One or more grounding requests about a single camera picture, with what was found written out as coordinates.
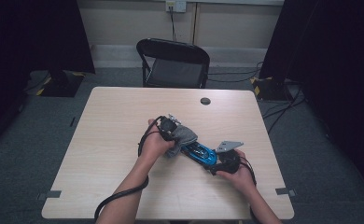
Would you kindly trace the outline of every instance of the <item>table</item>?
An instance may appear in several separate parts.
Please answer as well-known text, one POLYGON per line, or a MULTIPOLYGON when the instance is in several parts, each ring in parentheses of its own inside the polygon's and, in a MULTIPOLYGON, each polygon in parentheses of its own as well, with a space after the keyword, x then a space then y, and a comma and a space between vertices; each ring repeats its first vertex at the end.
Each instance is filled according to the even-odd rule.
MULTIPOLYGON (((94 88, 65 153, 44 218, 93 218, 97 205, 111 195, 137 158, 147 120, 173 114, 198 134, 198 142, 216 148, 238 147, 251 162, 258 190, 282 219, 294 211, 273 148, 251 91, 151 88, 94 88), (210 105, 201 104, 209 98, 210 105)), ((183 154, 160 158, 149 173, 137 219, 250 219, 249 205, 233 186, 212 176, 183 154)))

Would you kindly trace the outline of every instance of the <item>black cable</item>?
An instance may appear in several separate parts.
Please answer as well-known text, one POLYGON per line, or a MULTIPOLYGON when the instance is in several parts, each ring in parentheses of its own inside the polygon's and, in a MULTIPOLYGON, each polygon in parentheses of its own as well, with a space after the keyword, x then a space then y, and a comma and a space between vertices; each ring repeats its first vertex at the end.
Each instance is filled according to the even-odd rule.
POLYGON ((233 81, 222 81, 222 80, 215 80, 215 79, 210 79, 208 78, 207 80, 209 81, 215 81, 215 82, 243 82, 243 81, 247 81, 249 80, 250 78, 254 77, 258 71, 260 71, 260 68, 259 68, 259 64, 261 64, 263 62, 260 62, 260 63, 257 63, 257 66, 256 66, 256 70, 254 71, 250 71, 250 72, 236 72, 236 73, 209 73, 208 75, 243 75, 243 74, 251 74, 251 73, 255 73, 253 76, 251 77, 248 77, 248 78, 244 78, 244 79, 241 79, 241 80, 233 80, 233 81))
POLYGON ((287 104, 289 104, 289 103, 288 103, 288 102, 285 102, 285 103, 282 103, 282 104, 279 104, 279 105, 275 105, 275 106, 272 106, 272 107, 268 108, 268 109, 266 110, 266 112, 264 112, 264 113, 263 113, 262 117, 263 117, 263 118, 264 118, 264 117, 266 117, 267 113, 269 113, 269 112, 270 112, 270 110, 272 110, 272 109, 274 109, 274 108, 276 108, 276 107, 278 107, 278 106, 287 105, 287 104))
POLYGON ((240 164, 242 164, 246 169, 248 169, 249 173, 251 173, 252 176, 252 181, 254 182, 255 186, 257 185, 257 181, 255 178, 255 172, 254 169, 252 168, 251 163, 244 157, 240 157, 240 159, 243 159, 244 161, 246 161, 246 163, 243 163, 240 161, 240 164))
POLYGON ((173 40, 174 40, 174 42, 176 42, 176 34, 175 34, 175 28, 174 28, 174 8, 168 7, 168 9, 170 10, 171 24, 173 25, 173 40))
POLYGON ((118 192, 116 194, 113 194, 109 197, 107 197, 105 200, 103 200, 97 207, 97 209, 95 210, 95 214, 94 214, 94 220, 97 220, 98 219, 98 216, 100 216, 100 212, 101 210, 103 209, 103 207, 105 205, 107 205, 108 203, 112 202, 113 200, 115 199, 118 199, 118 198, 121 198, 121 197, 124 197, 124 196, 127 196, 129 194, 133 194, 133 193, 136 193, 137 191, 141 190, 141 189, 144 189, 147 187, 147 185, 149 184, 149 176, 147 176, 147 178, 145 179, 145 182, 136 187, 136 188, 133 188, 133 189, 126 189, 124 191, 121 191, 121 192, 118 192))
POLYGON ((299 87, 299 90, 296 93, 295 97, 293 98, 292 102, 287 106, 287 108, 281 110, 282 113, 280 114, 280 116, 278 116, 278 118, 275 120, 275 122, 272 124, 272 126, 270 126, 270 129, 269 129, 269 131, 267 131, 267 134, 269 134, 272 131, 274 125, 278 122, 278 120, 280 120, 280 118, 285 114, 285 112, 287 112, 288 109, 290 109, 292 106, 294 106, 293 104, 298 99, 300 92, 301 92, 301 86, 299 87))
MULTIPOLYGON (((144 135, 141 137, 141 141, 139 143, 139 146, 138 146, 138 157, 141 155, 141 152, 142 152, 142 147, 144 146, 144 143, 145 143, 145 140, 147 139, 147 137, 153 133, 159 133, 157 131, 154 131, 154 132, 149 132, 152 127, 157 124, 157 121, 159 119, 163 119, 165 118, 165 116, 159 116, 158 118, 156 118, 155 120, 153 120, 153 122, 147 127, 147 130, 145 131, 144 135)), ((144 189, 147 187, 147 185, 149 184, 149 176, 147 176, 147 178, 145 179, 145 182, 138 186, 138 187, 135 187, 135 188, 132 188, 132 189, 126 189, 124 191, 121 191, 121 192, 118 192, 116 194, 113 194, 109 197, 107 197, 105 200, 103 200, 97 207, 97 209, 95 210, 95 213, 94 213, 94 219, 97 220, 98 216, 100 216, 100 212, 101 210, 103 209, 104 206, 106 206, 108 203, 112 202, 113 200, 115 199, 118 199, 118 198, 121 198, 121 197, 124 197, 124 196, 127 196, 129 194, 133 194, 133 193, 136 193, 137 191, 141 190, 141 189, 144 189)))
MULTIPOLYGON (((298 103, 294 104, 292 107, 294 107, 294 106, 296 106, 296 105, 299 105, 299 104, 303 103, 304 101, 305 101, 305 98, 303 98, 300 102, 298 102, 298 103)), ((284 111, 285 109, 286 109, 286 108, 283 108, 283 109, 277 110, 277 111, 275 111, 275 112, 272 112, 271 114, 264 116, 264 117, 263 117, 263 119, 266 119, 266 118, 268 118, 268 117, 271 117, 271 116, 273 116, 273 115, 276 115, 276 114, 278 114, 278 113, 281 113, 281 112, 282 112, 282 111, 284 111)))

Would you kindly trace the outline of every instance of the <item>chair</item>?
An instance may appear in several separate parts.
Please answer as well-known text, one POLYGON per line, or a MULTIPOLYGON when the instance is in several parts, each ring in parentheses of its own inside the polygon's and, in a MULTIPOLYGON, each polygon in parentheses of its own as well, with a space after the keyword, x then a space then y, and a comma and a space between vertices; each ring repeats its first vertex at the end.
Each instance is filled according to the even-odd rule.
POLYGON ((205 88, 210 59, 203 49, 155 38, 139 41, 136 49, 142 59, 144 87, 205 88), (151 67, 149 58, 155 59, 151 67))

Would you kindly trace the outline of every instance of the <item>metal bracket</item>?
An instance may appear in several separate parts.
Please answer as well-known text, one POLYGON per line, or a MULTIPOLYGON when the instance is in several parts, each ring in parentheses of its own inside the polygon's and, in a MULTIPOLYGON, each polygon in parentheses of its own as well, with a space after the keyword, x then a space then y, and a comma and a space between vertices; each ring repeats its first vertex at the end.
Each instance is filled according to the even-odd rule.
POLYGON ((60 195, 60 190, 49 190, 47 193, 38 194, 36 199, 39 201, 45 201, 47 198, 60 198, 60 195))
POLYGON ((222 143, 220 143, 217 149, 215 149, 215 152, 216 153, 227 152, 237 147, 240 147, 243 144, 244 144, 243 142, 223 141, 222 143))

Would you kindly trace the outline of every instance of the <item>hand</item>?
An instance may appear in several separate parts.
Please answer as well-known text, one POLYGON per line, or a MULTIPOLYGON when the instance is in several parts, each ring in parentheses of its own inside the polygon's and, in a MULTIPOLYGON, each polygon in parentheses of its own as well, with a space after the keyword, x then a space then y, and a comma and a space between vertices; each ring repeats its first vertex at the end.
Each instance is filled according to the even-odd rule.
POLYGON ((142 154, 140 157, 145 158, 147 161, 156 161, 156 159, 162 156, 169 148, 173 147, 175 141, 165 141, 156 125, 148 132, 147 139, 145 140, 144 146, 142 147, 142 154))
MULTIPOLYGON (((244 152, 238 149, 235 149, 235 151, 241 157, 241 162, 247 164, 244 152)), ((240 168, 234 174, 224 171, 217 171, 217 175, 229 180, 234 185, 234 187, 240 190, 242 193, 244 193, 244 190, 250 190, 256 187, 248 168, 243 165, 240 165, 240 168)))

